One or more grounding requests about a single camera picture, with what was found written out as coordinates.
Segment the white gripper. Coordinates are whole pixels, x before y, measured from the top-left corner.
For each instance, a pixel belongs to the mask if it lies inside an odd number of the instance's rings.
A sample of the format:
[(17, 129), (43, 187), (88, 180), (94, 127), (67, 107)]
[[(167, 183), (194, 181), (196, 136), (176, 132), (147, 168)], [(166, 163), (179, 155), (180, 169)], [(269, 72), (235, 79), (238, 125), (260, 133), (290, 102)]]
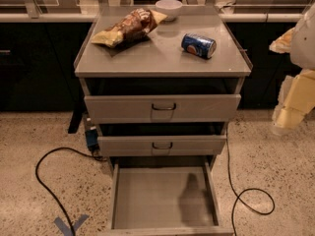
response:
[(274, 40), (269, 49), (280, 54), (290, 52), (291, 62), (303, 69), (295, 77), (286, 76), (281, 86), (272, 132), (282, 136), (297, 128), (315, 107), (315, 3), (295, 28)]

